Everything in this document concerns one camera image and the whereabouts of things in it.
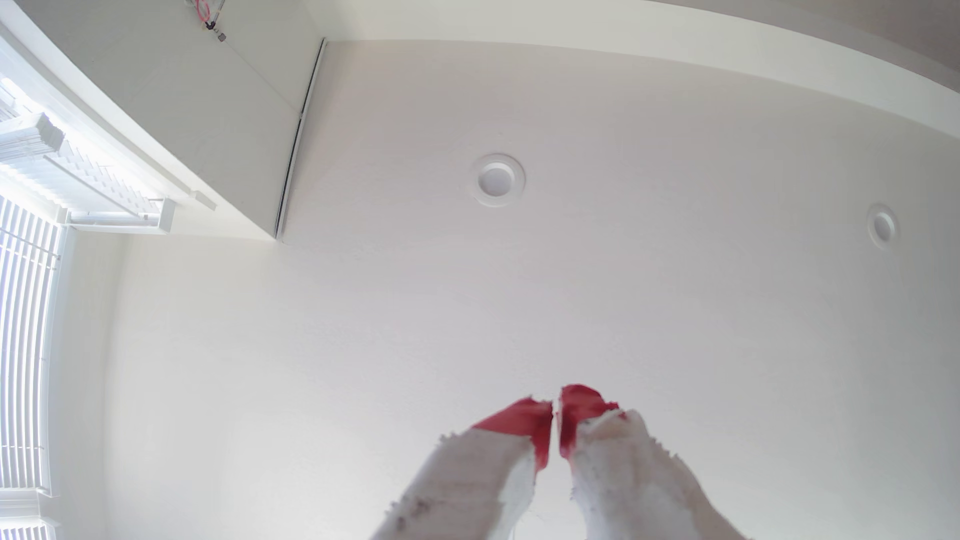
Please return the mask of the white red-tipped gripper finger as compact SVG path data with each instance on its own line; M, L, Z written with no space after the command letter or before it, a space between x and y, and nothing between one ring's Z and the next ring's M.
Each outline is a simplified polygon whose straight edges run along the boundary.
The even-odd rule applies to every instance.
M588 539L744 539L642 415L571 384L559 395L559 452Z
M443 436L373 539L508 539L546 468L554 414L523 398Z

